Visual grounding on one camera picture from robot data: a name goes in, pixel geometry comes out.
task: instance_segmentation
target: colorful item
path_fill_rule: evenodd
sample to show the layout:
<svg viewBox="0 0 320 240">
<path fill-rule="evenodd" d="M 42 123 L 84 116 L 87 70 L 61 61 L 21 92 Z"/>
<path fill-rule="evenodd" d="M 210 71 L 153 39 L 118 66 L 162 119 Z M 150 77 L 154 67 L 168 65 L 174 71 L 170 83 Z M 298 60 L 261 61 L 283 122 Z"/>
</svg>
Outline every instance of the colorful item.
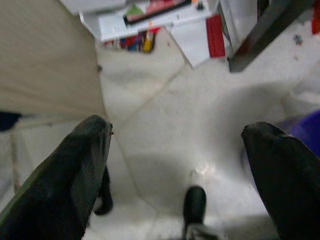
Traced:
<svg viewBox="0 0 320 240">
<path fill-rule="evenodd" d="M 192 0 L 152 0 L 145 13 L 127 14 L 123 17 L 123 20 L 125 25 L 134 25 L 191 3 Z"/>
<path fill-rule="evenodd" d="M 221 16 L 215 15 L 206 20 L 206 32 L 211 58 L 226 56 Z"/>
<path fill-rule="evenodd" d="M 127 16 L 137 16 L 141 14 L 144 14 L 144 12 L 135 4 L 126 13 Z M 155 47 L 156 34 L 160 29 L 160 27 L 152 28 L 147 31 L 141 31 L 138 35 L 107 41 L 103 46 L 115 50 L 126 49 L 130 52 L 151 53 Z"/>
<path fill-rule="evenodd" d="M 295 35 L 293 37 L 293 40 L 295 41 L 295 44 L 298 45 L 298 46 L 301 46 L 304 43 L 301 35 Z"/>
<path fill-rule="evenodd" d="M 317 0 L 314 4 L 314 14 L 312 18 L 312 33 L 320 33 L 320 0 Z"/>
</svg>

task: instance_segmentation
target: black metal frame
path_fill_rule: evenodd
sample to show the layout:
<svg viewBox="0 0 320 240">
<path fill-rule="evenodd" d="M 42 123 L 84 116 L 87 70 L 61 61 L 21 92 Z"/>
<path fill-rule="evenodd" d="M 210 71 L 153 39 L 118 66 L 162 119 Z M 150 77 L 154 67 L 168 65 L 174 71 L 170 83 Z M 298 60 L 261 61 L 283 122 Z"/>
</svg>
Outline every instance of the black metal frame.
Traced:
<svg viewBox="0 0 320 240">
<path fill-rule="evenodd" d="M 273 0 L 237 52 L 230 57 L 231 73 L 242 72 L 315 0 Z"/>
</svg>

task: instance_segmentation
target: purple bucket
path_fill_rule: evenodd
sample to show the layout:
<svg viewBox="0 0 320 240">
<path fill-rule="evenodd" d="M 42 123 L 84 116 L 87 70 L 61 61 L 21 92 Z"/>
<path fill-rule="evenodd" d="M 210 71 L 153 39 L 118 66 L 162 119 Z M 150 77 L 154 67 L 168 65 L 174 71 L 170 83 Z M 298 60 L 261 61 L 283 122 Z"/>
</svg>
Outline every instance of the purple bucket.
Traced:
<svg viewBox="0 0 320 240">
<path fill-rule="evenodd" d="M 304 117 L 281 122 L 277 126 L 300 139 L 320 158 L 320 110 Z"/>
</svg>

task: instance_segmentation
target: tile grout line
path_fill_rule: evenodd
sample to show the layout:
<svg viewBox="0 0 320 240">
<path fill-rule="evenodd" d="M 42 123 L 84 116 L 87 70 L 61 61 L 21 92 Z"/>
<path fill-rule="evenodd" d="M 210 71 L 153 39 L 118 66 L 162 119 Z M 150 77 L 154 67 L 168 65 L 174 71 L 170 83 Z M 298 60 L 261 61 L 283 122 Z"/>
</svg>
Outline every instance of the tile grout line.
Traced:
<svg viewBox="0 0 320 240">
<path fill-rule="evenodd" d="M 12 161 L 12 175 L 13 175 L 13 191 L 16 193 L 20 187 L 19 170 L 18 170 L 18 153 L 16 137 L 13 132 L 10 133 L 11 142 L 11 161 Z"/>
<path fill-rule="evenodd" d="M 95 233 L 96 235 L 98 235 L 101 239 L 106 239 L 105 236 L 101 235 L 99 231 L 93 229 L 92 227 L 87 227 L 86 229 L 90 229 L 93 233 Z"/>
<path fill-rule="evenodd" d="M 145 235 L 144 240 L 147 240 L 147 239 L 150 238 L 150 235 L 151 235 L 152 231 L 154 230 L 154 228 L 155 228 L 155 226 L 156 226 L 156 222 L 157 222 L 157 220 L 159 219 L 159 217 L 160 217 L 160 214 L 157 214 L 156 217 L 153 219 L 152 225 L 151 225 L 151 227 L 150 227 L 150 230 L 149 230 L 148 233 Z"/>
<path fill-rule="evenodd" d="M 120 126 L 118 127 L 118 129 L 122 128 L 130 119 L 132 119 L 136 114 L 138 114 L 138 112 L 140 112 L 140 110 L 145 107 L 148 103 L 150 103 L 155 97 L 157 97 L 162 91 L 164 91 L 170 83 L 173 82 L 173 80 L 178 77 L 183 70 L 186 68 L 188 64 L 186 62 L 184 62 L 183 66 L 172 76 L 169 78 L 169 80 L 158 90 L 156 91 L 147 101 L 145 101 L 140 107 L 138 107 L 131 115 L 129 115 L 126 120 L 124 120 Z"/>
<path fill-rule="evenodd" d="M 142 197 L 142 195 L 141 195 L 141 193 L 140 193 L 140 191 L 139 191 L 138 185 L 137 185 L 137 183 L 136 183 L 136 180 L 135 180 L 135 178 L 134 178 L 134 175 L 133 175 L 133 173 L 132 173 L 132 170 L 131 170 L 131 168 L 130 168 L 130 165 L 129 165 L 129 163 L 128 163 L 128 161 L 127 161 L 127 158 L 126 158 L 126 156 L 125 156 L 125 154 L 124 154 L 124 151 L 123 151 L 123 149 L 122 149 L 121 146 L 120 146 L 120 143 L 119 143 L 119 141 L 118 141 L 118 138 L 117 138 L 115 135 L 114 135 L 114 138 L 115 138 L 115 140 L 116 140 L 116 142 L 117 142 L 117 144 L 118 144 L 118 146 L 119 146 L 119 149 L 120 149 L 121 154 L 122 154 L 122 156 L 123 156 L 123 160 L 124 160 L 124 162 L 125 162 L 125 165 L 126 165 L 126 167 L 128 168 L 128 171 L 129 171 L 130 177 L 131 177 L 131 179 L 132 179 L 132 183 L 133 183 L 133 185 L 134 185 L 134 187 L 135 187 L 137 196 L 138 196 L 141 200 L 143 200 L 147 205 L 149 205 L 150 207 L 152 207 L 152 208 L 155 210 L 155 212 L 156 212 L 156 218 L 158 218 L 159 211 L 158 211 L 157 208 L 156 208 L 155 206 L 153 206 L 149 201 L 147 201 L 146 199 L 144 199 L 144 198 Z"/>
<path fill-rule="evenodd" d="M 16 126 L 15 130 L 24 130 L 24 129 L 35 129 L 46 126 L 53 126 L 58 124 L 64 124 L 73 121 L 82 121 L 84 119 L 83 115 L 74 115 L 74 116 L 62 116 L 62 115 L 49 115 L 44 117 L 34 117 L 34 118 L 21 118 Z"/>
</svg>

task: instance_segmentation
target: floor tile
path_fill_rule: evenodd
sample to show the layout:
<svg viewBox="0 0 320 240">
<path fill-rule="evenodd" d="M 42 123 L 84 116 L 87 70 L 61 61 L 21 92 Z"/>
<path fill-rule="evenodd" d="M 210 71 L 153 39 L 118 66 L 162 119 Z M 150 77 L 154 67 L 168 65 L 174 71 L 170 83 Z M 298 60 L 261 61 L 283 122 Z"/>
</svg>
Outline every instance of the floor tile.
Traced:
<svg viewBox="0 0 320 240">
<path fill-rule="evenodd" d="M 241 132 L 254 122 L 285 119 L 280 99 L 320 59 L 314 52 L 319 42 L 309 37 L 297 46 L 295 33 L 307 37 L 307 27 L 290 27 L 242 73 L 230 74 L 217 59 L 185 66 L 117 130 L 139 195 L 163 216 L 164 226 L 179 219 L 192 171 L 205 179 L 207 215 L 230 223 L 232 239 L 241 239 L 233 219 L 270 221 L 243 170 Z M 257 236 L 267 235 L 253 227 Z M 158 229 L 154 238 L 161 236 Z M 272 225 L 268 229 L 274 232 Z"/>
<path fill-rule="evenodd" d="M 320 109 L 320 61 L 281 100 L 288 117 L 307 115 Z"/>
<path fill-rule="evenodd" d="M 280 239 L 267 215 L 226 217 L 223 219 L 223 228 L 228 240 Z"/>
<path fill-rule="evenodd" d="M 156 216 L 156 211 L 138 197 L 125 202 L 115 198 L 109 214 L 92 214 L 90 228 L 105 240 L 143 240 L 152 229 Z"/>
<path fill-rule="evenodd" d="M 150 54 L 98 48 L 97 56 L 103 68 L 103 101 L 115 131 L 185 64 L 165 29 L 157 34 L 154 52 Z"/>
<path fill-rule="evenodd" d="M 104 238 L 99 236 L 97 233 L 91 230 L 90 227 L 88 227 L 85 230 L 85 234 L 82 238 L 82 240 L 103 240 Z"/>
<path fill-rule="evenodd" d="M 72 132 L 80 120 L 62 122 L 58 124 L 46 124 L 38 127 L 22 128 L 21 136 L 32 168 L 35 169 L 42 163 Z"/>
<path fill-rule="evenodd" d="M 112 196 L 122 202 L 130 203 L 131 199 L 138 196 L 138 193 L 115 136 L 111 138 L 107 167 Z"/>
<path fill-rule="evenodd" d="M 0 133 L 0 212 L 14 196 L 11 132 Z"/>
<path fill-rule="evenodd" d="M 14 184 L 19 189 L 35 169 L 31 157 L 27 151 L 26 142 L 21 129 L 15 129 L 12 133 L 15 155 L 13 157 Z"/>
<path fill-rule="evenodd" d="M 179 240 L 183 236 L 184 219 L 180 216 L 161 215 L 156 219 L 148 240 Z"/>
</svg>

